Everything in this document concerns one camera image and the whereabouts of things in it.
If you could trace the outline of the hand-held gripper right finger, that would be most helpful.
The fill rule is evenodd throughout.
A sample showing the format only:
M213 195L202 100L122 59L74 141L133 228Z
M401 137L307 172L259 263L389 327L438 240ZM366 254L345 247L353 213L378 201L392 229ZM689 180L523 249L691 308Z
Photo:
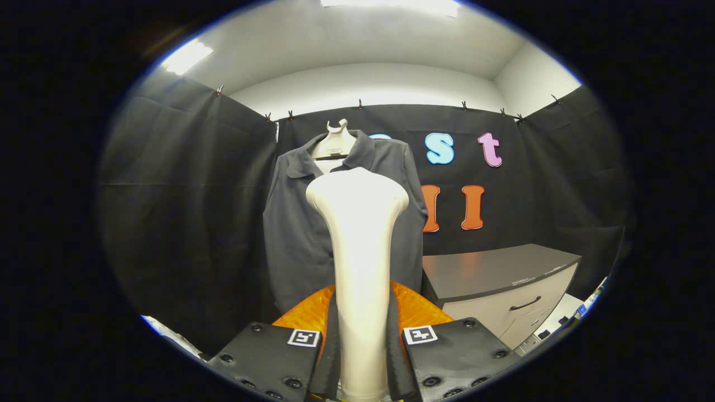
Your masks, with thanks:
M454 399L487 386L522 362L522 356L478 319L451 319L395 281L390 290L386 352L391 399Z

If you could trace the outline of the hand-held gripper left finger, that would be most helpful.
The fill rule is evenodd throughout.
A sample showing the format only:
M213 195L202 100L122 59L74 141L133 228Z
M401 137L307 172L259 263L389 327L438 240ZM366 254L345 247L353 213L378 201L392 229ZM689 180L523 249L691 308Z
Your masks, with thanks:
M209 365L227 381L278 401L337 399L335 286L312 294L273 324L249 323Z

